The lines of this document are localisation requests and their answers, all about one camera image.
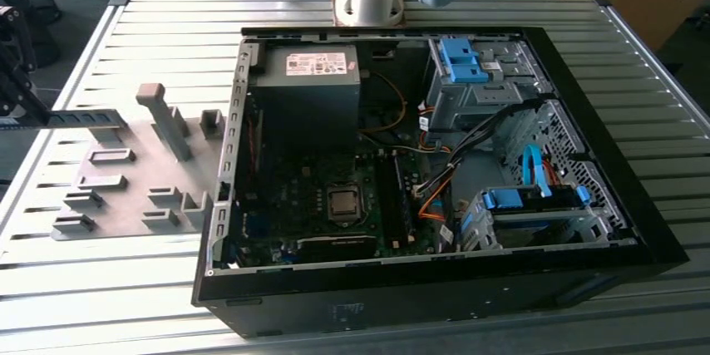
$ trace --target blue drive bracket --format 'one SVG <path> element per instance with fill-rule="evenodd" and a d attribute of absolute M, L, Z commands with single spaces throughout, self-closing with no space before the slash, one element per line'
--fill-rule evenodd
<path fill-rule="evenodd" d="M 478 52 L 470 45 L 469 39 L 446 38 L 442 45 L 443 63 L 450 69 L 454 83 L 486 83 L 490 81 L 489 72 L 478 64 Z"/>
<path fill-rule="evenodd" d="M 536 172 L 536 182 L 530 173 L 530 161 L 533 161 L 533 171 Z M 542 197 L 550 197 L 553 192 L 548 185 L 548 176 L 542 166 L 542 150 L 538 145 L 526 145 L 523 151 L 523 185 L 537 185 L 542 191 Z"/>

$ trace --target floor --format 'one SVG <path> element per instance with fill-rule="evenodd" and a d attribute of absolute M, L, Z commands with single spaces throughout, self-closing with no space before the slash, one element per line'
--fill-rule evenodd
<path fill-rule="evenodd" d="M 39 87 L 63 87 L 76 60 L 82 55 L 95 25 L 102 17 L 108 0 L 62 0 L 63 19 L 50 30 L 59 42 L 63 56 L 59 62 L 39 70 L 34 75 Z M 664 62 L 682 64 L 677 77 L 701 103 L 710 109 L 710 28 L 697 31 L 693 24 L 681 27 L 668 45 L 660 51 Z M 56 91 L 46 91 L 43 99 L 51 103 Z M 6 132 L 0 140 L 0 180 L 10 180 L 16 173 L 35 135 L 30 132 Z M 7 186 L 0 184 L 0 199 Z"/>

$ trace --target cable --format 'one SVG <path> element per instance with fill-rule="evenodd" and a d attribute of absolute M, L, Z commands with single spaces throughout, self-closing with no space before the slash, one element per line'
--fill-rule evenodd
<path fill-rule="evenodd" d="M 381 147 L 391 147 L 393 149 L 402 149 L 402 150 L 409 150 L 409 151 L 415 151 L 417 153 L 422 153 L 422 154 L 434 154 L 437 153 L 435 150 L 422 150 L 422 149 L 418 149 L 417 147 L 409 147 L 407 145 L 390 145 L 387 143 L 385 143 L 383 141 L 379 141 L 378 139 L 375 139 L 369 133 L 366 132 L 359 132 L 359 134 L 374 144 L 374 145 L 378 145 Z"/>
<path fill-rule="evenodd" d="M 442 215 L 434 215 L 434 214 L 427 214 L 426 212 L 426 209 L 430 207 L 431 203 L 434 202 L 434 199 L 437 198 L 437 196 L 439 195 L 439 193 L 442 192 L 442 190 L 445 189 L 446 185 L 451 182 L 451 178 L 454 176 L 450 176 L 443 182 L 442 184 L 439 185 L 439 187 L 437 188 L 437 190 L 434 190 L 434 193 L 431 194 L 431 197 L 425 201 L 425 205 L 422 205 L 422 208 L 419 209 L 419 212 L 418 212 L 418 215 L 419 217 L 423 217 L 423 215 L 430 215 L 430 216 L 437 216 L 438 218 L 441 219 L 445 219 L 445 217 Z"/>
<path fill-rule="evenodd" d="M 435 150 L 437 147 L 426 145 L 426 143 L 425 143 L 425 136 L 426 136 L 426 132 L 422 131 L 422 135 L 419 135 L 419 148 L 421 148 L 422 150 Z M 442 151 L 443 151 L 445 153 L 451 153 L 451 149 L 450 149 L 446 145 L 442 146 Z"/>
<path fill-rule="evenodd" d="M 544 160 L 542 166 L 545 166 L 545 170 L 548 171 L 548 176 L 550 179 L 550 183 L 553 185 L 560 185 L 562 182 L 560 180 L 560 177 L 557 176 L 556 168 L 553 168 L 553 165 L 550 164 L 550 161 Z"/>
<path fill-rule="evenodd" d="M 486 118 L 483 122 L 481 122 L 477 127 L 469 131 L 463 139 L 458 142 L 457 147 L 454 147 L 454 150 L 450 153 L 446 167 L 433 178 L 430 178 L 415 188 L 415 194 L 422 194 L 427 189 L 430 189 L 430 187 L 434 186 L 434 184 L 437 184 L 441 179 L 447 176 L 447 174 L 453 174 L 454 170 L 463 161 L 463 157 L 461 157 L 461 155 L 493 137 L 498 124 L 509 117 L 510 114 L 536 109 L 542 105 L 542 103 L 544 99 L 526 100 L 521 104 L 506 106 L 497 114 Z"/>
<path fill-rule="evenodd" d="M 371 71 L 371 75 L 373 76 L 378 76 L 386 83 L 387 85 L 390 86 L 390 88 L 395 91 L 395 93 L 398 94 L 398 97 L 399 97 L 399 102 L 402 103 L 402 110 L 399 112 L 399 117 L 398 119 L 387 126 L 381 126 L 378 128 L 365 128 L 365 129 L 361 129 L 359 131 L 362 133 L 375 133 L 375 132 L 382 132 L 382 131 L 387 131 L 390 130 L 391 128 L 394 128 L 395 126 L 399 125 L 399 122 L 402 122 L 402 120 L 405 119 L 405 116 L 407 115 L 407 101 L 405 100 L 405 95 L 402 94 L 402 91 L 399 91 L 399 88 L 398 86 L 391 83 L 391 81 L 385 77 L 385 75 L 382 75 L 379 72 L 374 72 Z"/>

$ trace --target aluminum profile table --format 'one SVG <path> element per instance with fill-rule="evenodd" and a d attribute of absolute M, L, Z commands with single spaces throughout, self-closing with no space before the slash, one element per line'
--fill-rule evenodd
<path fill-rule="evenodd" d="M 160 81 L 185 116 L 227 108 L 241 28 L 327 26 L 333 15 L 329 0 L 112 4 L 60 107 L 120 111 L 138 84 Z M 198 234 L 50 238 L 91 135 L 43 131 L 0 207 L 0 353 L 710 352 L 710 125 L 614 9 L 581 0 L 407 8 L 414 26 L 548 29 L 692 261 L 561 312 L 245 341 L 190 304 Z"/>

